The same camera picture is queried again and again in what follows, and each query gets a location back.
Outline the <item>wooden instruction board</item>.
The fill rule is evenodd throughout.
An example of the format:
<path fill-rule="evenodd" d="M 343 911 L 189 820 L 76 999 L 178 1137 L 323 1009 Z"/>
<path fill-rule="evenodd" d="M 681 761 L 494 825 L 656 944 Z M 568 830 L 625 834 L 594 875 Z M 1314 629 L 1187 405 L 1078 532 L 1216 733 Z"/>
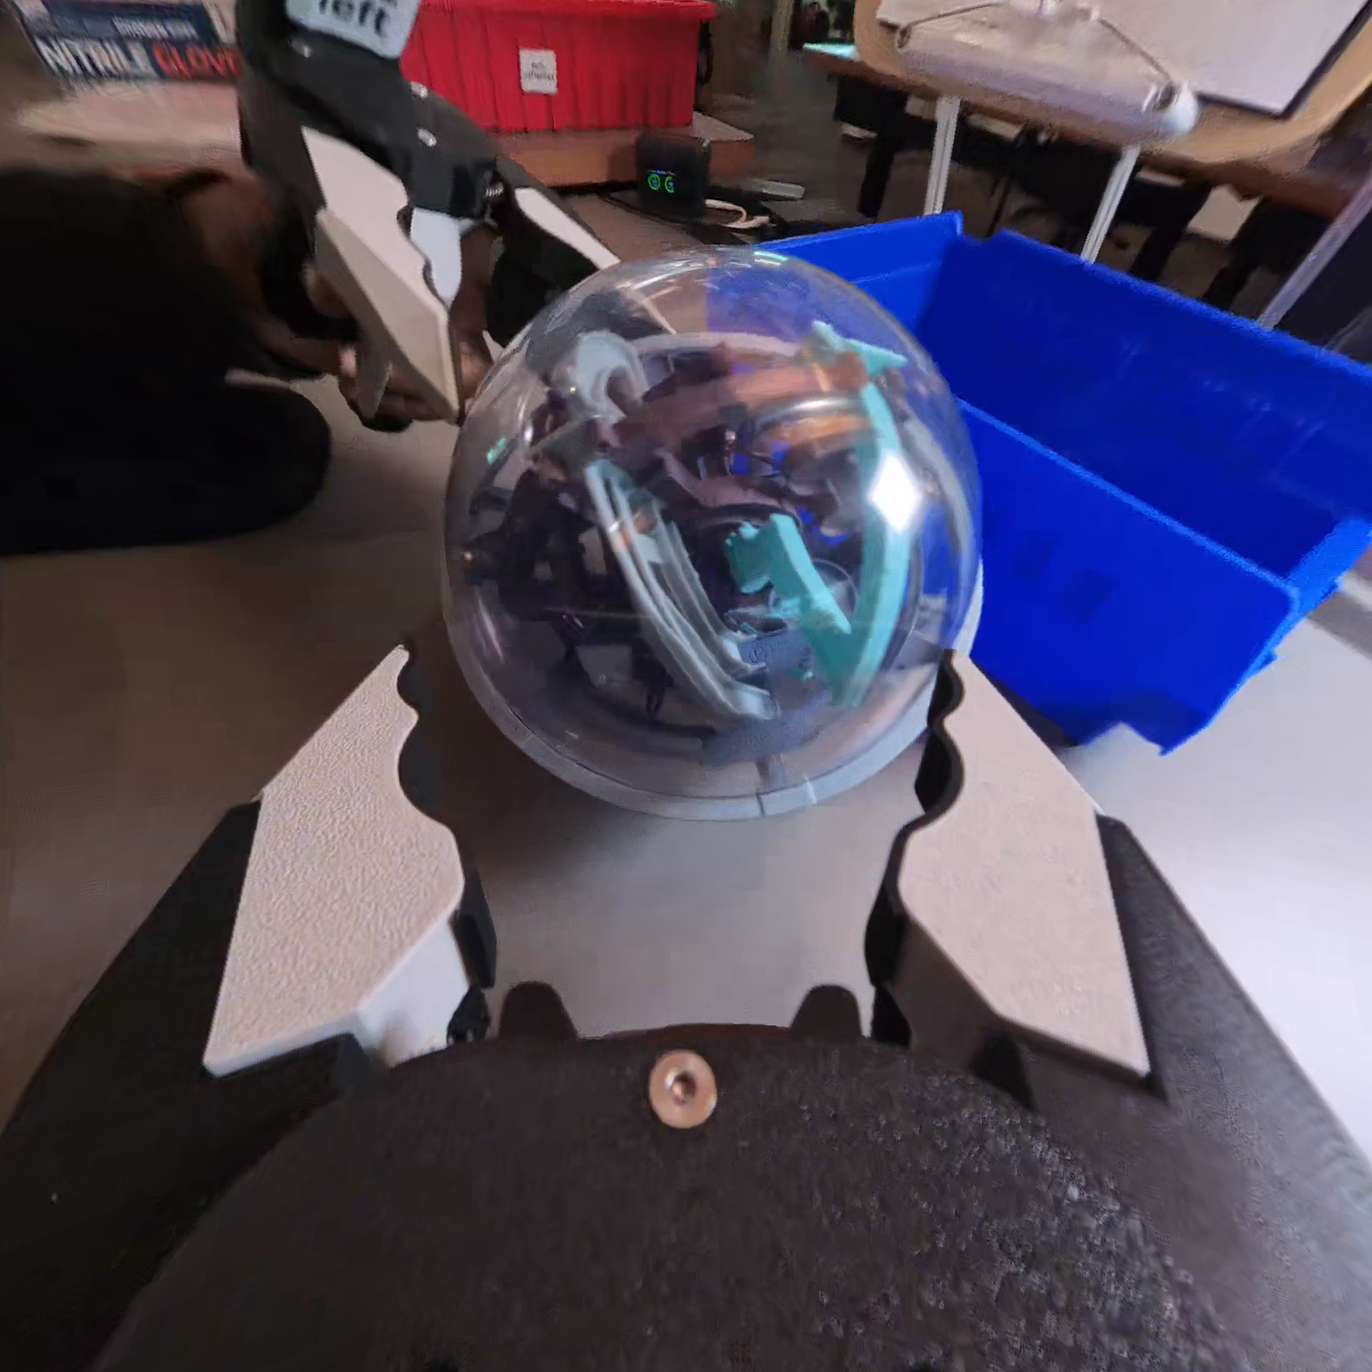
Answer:
<path fill-rule="evenodd" d="M 1140 41 L 1197 98 L 1184 134 L 1140 140 L 1143 153 L 1184 166 L 1226 166 L 1308 147 L 1362 96 L 1370 80 L 1365 1 L 1105 1 L 1087 3 Z M 955 93 L 1012 122 L 1123 147 L 1122 126 L 1071 113 L 1055 99 L 999 93 L 937 75 L 898 41 L 904 21 L 952 3 L 860 1 L 854 44 L 867 68 L 922 91 Z"/>

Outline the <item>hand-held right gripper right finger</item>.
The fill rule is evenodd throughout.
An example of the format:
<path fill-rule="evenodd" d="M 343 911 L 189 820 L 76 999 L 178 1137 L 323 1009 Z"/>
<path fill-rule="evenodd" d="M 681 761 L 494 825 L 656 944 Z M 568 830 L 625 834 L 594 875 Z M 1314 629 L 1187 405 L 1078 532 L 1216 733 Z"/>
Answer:
<path fill-rule="evenodd" d="M 1110 1076 L 1151 1060 L 1099 812 L 965 655 L 945 655 L 868 916 L 872 1029 L 971 1066 L 1022 1042 Z"/>

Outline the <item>clear plastic maze ball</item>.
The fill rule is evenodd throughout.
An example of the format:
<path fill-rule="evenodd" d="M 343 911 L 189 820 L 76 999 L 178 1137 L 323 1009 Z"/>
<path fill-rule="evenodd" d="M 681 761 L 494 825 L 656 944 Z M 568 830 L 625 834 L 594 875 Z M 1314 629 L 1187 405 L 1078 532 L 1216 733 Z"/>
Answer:
<path fill-rule="evenodd" d="M 981 483 L 932 359 L 801 258 L 604 268 L 509 333 L 444 505 L 452 656 L 499 735 L 625 810 L 762 818 L 927 725 L 981 603 Z"/>

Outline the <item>blue plastic bin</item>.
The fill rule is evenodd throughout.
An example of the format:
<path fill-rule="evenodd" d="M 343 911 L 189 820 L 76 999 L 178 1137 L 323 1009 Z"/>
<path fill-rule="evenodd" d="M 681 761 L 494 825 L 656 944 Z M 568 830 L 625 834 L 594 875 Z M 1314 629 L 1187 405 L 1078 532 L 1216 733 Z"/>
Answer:
<path fill-rule="evenodd" d="M 983 490 L 981 671 L 1071 743 L 1207 728 L 1368 545 L 1368 369 L 957 214 L 788 238 L 922 344 Z"/>

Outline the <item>blue glove box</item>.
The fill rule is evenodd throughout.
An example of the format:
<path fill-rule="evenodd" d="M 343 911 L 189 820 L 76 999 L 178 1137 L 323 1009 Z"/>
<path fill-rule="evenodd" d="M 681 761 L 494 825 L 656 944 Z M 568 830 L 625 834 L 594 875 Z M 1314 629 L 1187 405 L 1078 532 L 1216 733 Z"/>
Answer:
<path fill-rule="evenodd" d="M 6 1 L 44 68 L 68 83 L 233 83 L 231 3 Z"/>

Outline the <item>black digital timer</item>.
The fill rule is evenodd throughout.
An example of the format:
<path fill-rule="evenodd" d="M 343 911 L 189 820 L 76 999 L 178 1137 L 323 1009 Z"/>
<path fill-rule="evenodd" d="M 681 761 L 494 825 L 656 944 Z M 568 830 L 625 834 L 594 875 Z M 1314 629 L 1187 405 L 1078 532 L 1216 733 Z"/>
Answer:
<path fill-rule="evenodd" d="M 689 130 L 646 129 L 633 145 L 633 194 L 643 212 L 679 222 L 708 209 L 712 147 Z"/>

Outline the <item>red plastic bin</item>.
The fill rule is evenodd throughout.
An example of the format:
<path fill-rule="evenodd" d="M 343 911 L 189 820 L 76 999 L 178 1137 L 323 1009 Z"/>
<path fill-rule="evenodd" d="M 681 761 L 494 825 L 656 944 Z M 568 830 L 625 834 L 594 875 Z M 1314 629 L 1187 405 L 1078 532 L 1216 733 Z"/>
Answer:
<path fill-rule="evenodd" d="M 681 129 L 707 1 L 423 1 L 405 77 L 488 132 Z"/>

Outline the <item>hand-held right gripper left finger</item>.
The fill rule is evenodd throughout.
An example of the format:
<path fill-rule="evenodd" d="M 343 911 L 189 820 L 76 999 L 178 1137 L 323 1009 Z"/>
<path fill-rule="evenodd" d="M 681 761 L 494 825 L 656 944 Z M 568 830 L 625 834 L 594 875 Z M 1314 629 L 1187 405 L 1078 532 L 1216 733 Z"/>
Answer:
<path fill-rule="evenodd" d="M 401 781 L 418 707 L 408 647 L 383 656 L 264 784 L 204 1042 L 243 1073 L 349 1037 L 398 1066 L 442 1052 L 485 1003 L 462 914 L 478 914 L 452 830 Z"/>

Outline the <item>person's left hand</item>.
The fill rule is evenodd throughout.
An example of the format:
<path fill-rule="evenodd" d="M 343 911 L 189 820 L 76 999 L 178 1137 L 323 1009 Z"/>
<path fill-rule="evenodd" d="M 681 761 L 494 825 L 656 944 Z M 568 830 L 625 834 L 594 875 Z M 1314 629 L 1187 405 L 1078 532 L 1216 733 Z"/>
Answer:
<path fill-rule="evenodd" d="M 228 189 L 230 237 L 220 268 L 246 328 L 233 367 L 282 384 L 329 379 L 362 426 L 380 433 L 444 420 L 396 367 L 387 372 L 375 407 L 364 408 L 360 336 L 341 297 L 313 266 L 300 215 L 245 165 L 228 168 Z"/>

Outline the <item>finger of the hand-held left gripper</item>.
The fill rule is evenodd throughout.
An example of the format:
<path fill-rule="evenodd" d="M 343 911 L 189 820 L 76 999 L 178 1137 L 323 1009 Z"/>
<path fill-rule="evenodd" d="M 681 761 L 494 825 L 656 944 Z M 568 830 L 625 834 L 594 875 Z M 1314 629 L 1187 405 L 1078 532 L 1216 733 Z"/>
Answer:
<path fill-rule="evenodd" d="M 490 367 L 493 232 L 418 211 L 414 242 L 401 179 L 318 130 L 307 132 L 307 155 L 321 196 L 313 264 L 356 326 L 356 411 L 372 420 L 387 403 L 411 400 L 429 418 L 458 423 Z"/>
<path fill-rule="evenodd" d="M 534 276 L 592 276 L 620 263 L 535 183 L 504 184 L 504 256 Z"/>

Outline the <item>person's left forearm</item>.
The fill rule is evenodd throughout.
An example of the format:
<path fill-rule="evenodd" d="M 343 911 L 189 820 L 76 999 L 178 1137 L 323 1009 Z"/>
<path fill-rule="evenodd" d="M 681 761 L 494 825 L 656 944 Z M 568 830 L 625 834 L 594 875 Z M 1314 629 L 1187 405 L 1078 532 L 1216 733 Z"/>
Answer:
<path fill-rule="evenodd" d="M 282 385 L 334 344 L 269 317 L 249 171 L 1 176 L 1 555 L 196 544 L 289 521 L 331 429 Z"/>

